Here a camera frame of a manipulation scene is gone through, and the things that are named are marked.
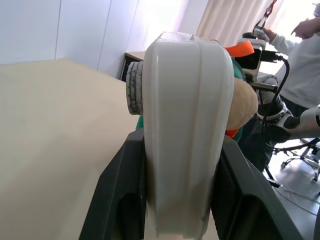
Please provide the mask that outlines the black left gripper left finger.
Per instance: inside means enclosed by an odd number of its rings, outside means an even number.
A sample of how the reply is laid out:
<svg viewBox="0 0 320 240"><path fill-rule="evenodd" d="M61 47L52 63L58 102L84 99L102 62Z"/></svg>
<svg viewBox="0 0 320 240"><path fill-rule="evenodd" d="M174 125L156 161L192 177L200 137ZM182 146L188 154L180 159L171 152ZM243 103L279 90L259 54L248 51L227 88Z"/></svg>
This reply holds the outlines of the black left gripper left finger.
<svg viewBox="0 0 320 240"><path fill-rule="evenodd" d="M100 175L79 240L143 240L146 206L145 141L139 128Z"/></svg>

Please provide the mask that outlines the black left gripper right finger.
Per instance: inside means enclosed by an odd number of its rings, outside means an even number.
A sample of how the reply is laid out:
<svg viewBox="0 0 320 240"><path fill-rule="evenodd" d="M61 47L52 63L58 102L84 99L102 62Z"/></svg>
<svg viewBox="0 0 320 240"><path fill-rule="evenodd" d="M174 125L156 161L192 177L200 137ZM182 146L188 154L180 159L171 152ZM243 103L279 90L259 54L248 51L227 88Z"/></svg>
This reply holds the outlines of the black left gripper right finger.
<svg viewBox="0 0 320 240"><path fill-rule="evenodd" d="M224 139L211 212L219 240L303 240L265 176Z"/></svg>

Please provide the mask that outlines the white box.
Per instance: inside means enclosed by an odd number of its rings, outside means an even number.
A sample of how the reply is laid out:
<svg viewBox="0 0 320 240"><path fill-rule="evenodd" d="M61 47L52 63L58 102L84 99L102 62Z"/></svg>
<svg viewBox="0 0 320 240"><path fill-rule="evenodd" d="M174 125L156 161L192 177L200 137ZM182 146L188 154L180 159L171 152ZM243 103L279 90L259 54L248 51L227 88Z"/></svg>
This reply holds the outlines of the white box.
<svg viewBox="0 0 320 240"><path fill-rule="evenodd" d="M198 239L207 230L233 92L232 59L216 41L164 32L146 50L146 192L157 235Z"/></svg>

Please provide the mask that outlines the person's bare hand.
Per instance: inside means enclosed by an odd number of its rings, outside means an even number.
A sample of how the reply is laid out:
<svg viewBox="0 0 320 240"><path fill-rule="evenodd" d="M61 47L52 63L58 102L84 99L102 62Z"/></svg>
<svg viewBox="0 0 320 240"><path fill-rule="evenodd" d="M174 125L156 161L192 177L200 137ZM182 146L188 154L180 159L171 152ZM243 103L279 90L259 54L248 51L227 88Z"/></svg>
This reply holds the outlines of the person's bare hand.
<svg viewBox="0 0 320 240"><path fill-rule="evenodd" d="M317 32L317 20L306 19L301 21L291 32L291 35L294 34L296 37L301 39L308 39L312 37Z"/></svg>

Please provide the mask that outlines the office chair base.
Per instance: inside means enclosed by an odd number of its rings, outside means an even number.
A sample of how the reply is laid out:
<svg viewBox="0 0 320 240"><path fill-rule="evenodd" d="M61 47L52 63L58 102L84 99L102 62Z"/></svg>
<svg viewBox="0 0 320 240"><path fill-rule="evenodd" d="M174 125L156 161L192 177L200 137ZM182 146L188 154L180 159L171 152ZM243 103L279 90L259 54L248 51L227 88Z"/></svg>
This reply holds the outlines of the office chair base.
<svg viewBox="0 0 320 240"><path fill-rule="evenodd" d="M314 174L311 181L316 183L320 176L320 138L301 138L300 141L305 144L306 149L300 155L295 153L294 150L290 150L294 157L282 162L280 169L283 170L294 160L300 160L313 169Z"/></svg>

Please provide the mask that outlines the person in white sweater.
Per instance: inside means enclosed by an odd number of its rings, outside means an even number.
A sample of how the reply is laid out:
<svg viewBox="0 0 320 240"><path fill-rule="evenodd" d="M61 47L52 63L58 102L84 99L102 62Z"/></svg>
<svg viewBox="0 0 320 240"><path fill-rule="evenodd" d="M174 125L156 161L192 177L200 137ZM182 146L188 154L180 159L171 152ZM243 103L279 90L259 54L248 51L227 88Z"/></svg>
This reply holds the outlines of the person in white sweater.
<svg viewBox="0 0 320 240"><path fill-rule="evenodd" d="M288 40L270 29L263 30L269 38L269 43L288 57L290 71L280 96L296 117L320 104L320 13L314 13L312 19L317 20L316 33L299 43ZM238 145L243 155L260 172L269 164L273 153L264 147L261 122L257 116L252 117L243 127Z"/></svg>

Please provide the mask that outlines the silver robot body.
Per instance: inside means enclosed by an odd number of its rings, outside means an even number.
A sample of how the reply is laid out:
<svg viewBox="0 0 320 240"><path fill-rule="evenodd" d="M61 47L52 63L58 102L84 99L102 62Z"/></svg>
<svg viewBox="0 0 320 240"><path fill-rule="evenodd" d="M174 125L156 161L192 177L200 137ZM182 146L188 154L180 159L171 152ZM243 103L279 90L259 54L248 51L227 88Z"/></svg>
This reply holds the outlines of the silver robot body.
<svg viewBox="0 0 320 240"><path fill-rule="evenodd" d="M241 38L238 42L249 41L254 52L250 55L240 58L240 66L245 74L251 76L252 81L260 83L258 77L261 77L260 67L262 63L276 63L278 60L277 52L266 50L267 42L256 38Z"/></svg>

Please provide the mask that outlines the white grey ribbed roll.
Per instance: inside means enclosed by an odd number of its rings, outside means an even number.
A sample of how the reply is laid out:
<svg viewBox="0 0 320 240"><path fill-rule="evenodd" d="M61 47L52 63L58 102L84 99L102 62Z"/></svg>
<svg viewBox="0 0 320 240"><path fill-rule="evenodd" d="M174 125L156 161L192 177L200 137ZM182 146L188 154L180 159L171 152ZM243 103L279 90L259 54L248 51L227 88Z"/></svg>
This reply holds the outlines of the white grey ribbed roll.
<svg viewBox="0 0 320 240"><path fill-rule="evenodd" d="M131 62L126 74L126 101L131 115L143 115L143 61Z"/></svg>

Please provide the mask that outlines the cream curtain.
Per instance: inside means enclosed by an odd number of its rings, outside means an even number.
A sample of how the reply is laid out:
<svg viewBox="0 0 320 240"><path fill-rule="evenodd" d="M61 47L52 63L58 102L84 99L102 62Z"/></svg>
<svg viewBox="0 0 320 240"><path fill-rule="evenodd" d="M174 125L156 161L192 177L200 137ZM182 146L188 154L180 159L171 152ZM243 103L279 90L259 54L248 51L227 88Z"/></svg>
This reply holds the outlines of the cream curtain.
<svg viewBox="0 0 320 240"><path fill-rule="evenodd" d="M251 32L273 0L209 0L196 35L217 40L223 46L234 45L243 33ZM312 19L320 0L277 0L265 28L299 42L291 36L302 21Z"/></svg>

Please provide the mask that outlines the beige desk with dark frame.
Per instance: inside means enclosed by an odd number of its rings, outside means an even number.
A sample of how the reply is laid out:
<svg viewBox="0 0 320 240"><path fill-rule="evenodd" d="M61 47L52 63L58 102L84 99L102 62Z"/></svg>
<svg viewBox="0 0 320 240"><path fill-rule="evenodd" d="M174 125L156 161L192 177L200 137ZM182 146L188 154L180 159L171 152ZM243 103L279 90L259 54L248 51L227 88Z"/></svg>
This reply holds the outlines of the beige desk with dark frame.
<svg viewBox="0 0 320 240"><path fill-rule="evenodd" d="M129 69L129 65L131 62L141 62L144 60L145 57L145 51L139 51L139 52L126 52L124 54L124 62L123 67L120 75L120 80L125 82L127 71Z"/></svg>

